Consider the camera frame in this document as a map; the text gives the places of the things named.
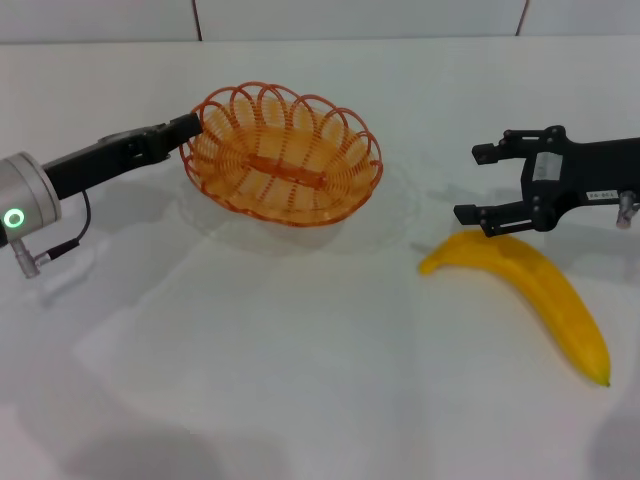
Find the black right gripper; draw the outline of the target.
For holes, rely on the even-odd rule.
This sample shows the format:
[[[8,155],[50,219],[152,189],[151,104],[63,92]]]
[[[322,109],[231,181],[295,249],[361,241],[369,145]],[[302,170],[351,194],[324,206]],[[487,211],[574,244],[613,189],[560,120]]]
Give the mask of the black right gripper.
[[[486,237],[528,230],[548,232],[580,207],[614,205],[616,226],[627,229],[639,215],[639,140],[579,143],[561,126],[513,130],[497,144],[475,145],[478,165],[522,159],[522,199],[496,206],[456,205],[461,225],[477,225]]]

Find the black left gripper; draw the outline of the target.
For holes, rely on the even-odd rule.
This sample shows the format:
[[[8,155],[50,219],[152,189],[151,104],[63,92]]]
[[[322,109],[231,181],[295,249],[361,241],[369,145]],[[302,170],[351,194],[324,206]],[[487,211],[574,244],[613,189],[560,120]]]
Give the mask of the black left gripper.
[[[126,172],[166,160],[170,152],[202,133],[196,113],[167,124],[120,132],[44,165],[60,200]]]

